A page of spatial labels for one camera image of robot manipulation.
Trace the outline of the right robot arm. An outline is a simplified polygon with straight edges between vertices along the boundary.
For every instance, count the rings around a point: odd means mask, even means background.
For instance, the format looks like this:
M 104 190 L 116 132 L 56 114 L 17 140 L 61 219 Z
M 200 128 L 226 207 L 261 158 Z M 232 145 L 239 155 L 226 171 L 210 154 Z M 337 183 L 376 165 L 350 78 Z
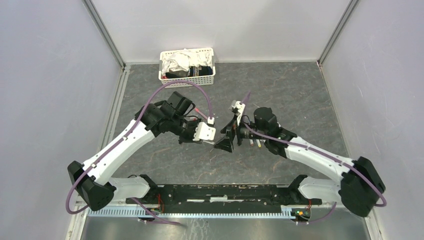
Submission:
M 296 133 L 283 128 L 270 107 L 259 107 L 253 117 L 232 108 L 232 120 L 221 130 L 223 138 L 214 148 L 231 153 L 234 141 L 258 140 L 276 156 L 304 164 L 325 179 L 303 176 L 289 189 L 289 199 L 302 204 L 307 199 L 341 203 L 351 213 L 367 217 L 374 207 L 385 207 L 386 186 L 375 166 L 366 157 L 357 159 L 331 153 L 307 142 Z

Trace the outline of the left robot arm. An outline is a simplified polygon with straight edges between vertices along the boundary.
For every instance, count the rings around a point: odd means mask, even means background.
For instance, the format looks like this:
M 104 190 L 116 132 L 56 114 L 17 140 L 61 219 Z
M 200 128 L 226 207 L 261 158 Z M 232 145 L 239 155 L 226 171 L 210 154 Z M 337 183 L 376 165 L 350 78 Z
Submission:
M 160 134 L 172 133 L 179 143 L 201 143 L 214 138 L 214 128 L 201 119 L 189 120 L 187 111 L 195 108 L 187 97 L 175 91 L 167 100 L 149 101 L 135 114 L 128 126 L 105 148 L 80 163 L 67 167 L 74 192 L 92 211 L 99 211 L 114 200 L 139 198 L 145 204 L 153 203 L 157 190 L 141 176 L 114 178 L 113 174 L 137 150 Z

